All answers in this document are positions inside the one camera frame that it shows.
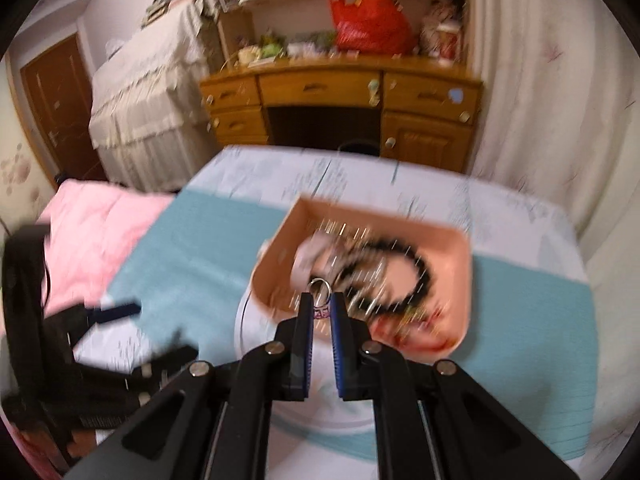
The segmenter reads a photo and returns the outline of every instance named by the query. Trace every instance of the wooden desk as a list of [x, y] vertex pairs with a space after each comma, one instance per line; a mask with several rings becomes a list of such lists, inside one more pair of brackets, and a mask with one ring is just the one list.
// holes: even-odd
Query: wooden desk
[[482, 83], [463, 66], [421, 57], [342, 56], [223, 70], [200, 91], [222, 145], [274, 144], [270, 107], [372, 108], [381, 113], [382, 156], [462, 172]]

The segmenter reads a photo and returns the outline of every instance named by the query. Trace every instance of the sticker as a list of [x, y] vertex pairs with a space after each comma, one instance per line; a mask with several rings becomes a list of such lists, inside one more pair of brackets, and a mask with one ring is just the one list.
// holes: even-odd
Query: sticker
[[449, 99], [455, 105], [459, 105], [465, 98], [465, 93], [462, 91], [462, 88], [452, 88], [449, 90]]

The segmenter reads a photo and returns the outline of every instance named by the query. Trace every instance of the pink blanket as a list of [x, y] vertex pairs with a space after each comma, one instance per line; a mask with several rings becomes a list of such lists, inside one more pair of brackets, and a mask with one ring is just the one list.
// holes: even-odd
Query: pink blanket
[[[51, 276], [46, 315], [81, 301], [97, 305], [124, 260], [173, 199], [112, 184], [64, 182], [40, 216], [40, 222], [51, 224], [45, 247]], [[60, 478], [42, 453], [7, 427], [41, 478]]]

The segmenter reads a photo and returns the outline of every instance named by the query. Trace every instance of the white curtain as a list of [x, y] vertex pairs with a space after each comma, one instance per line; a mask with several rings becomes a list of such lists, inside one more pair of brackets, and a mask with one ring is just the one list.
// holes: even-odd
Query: white curtain
[[640, 418], [640, 59], [601, 0], [474, 0], [485, 96], [473, 176], [566, 209], [596, 304], [598, 395], [581, 476]]

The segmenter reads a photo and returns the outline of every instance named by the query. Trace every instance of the teal placemat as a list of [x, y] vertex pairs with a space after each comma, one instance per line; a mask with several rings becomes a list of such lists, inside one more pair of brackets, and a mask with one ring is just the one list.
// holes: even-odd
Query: teal placemat
[[[214, 364], [235, 360], [234, 323], [256, 254], [286, 212], [183, 191], [109, 288], [142, 302], [155, 343], [176, 330]], [[597, 338], [587, 285], [476, 255], [472, 319], [452, 356], [561, 458], [584, 453], [593, 418]], [[326, 436], [278, 425], [338, 452], [375, 459], [372, 433]]]

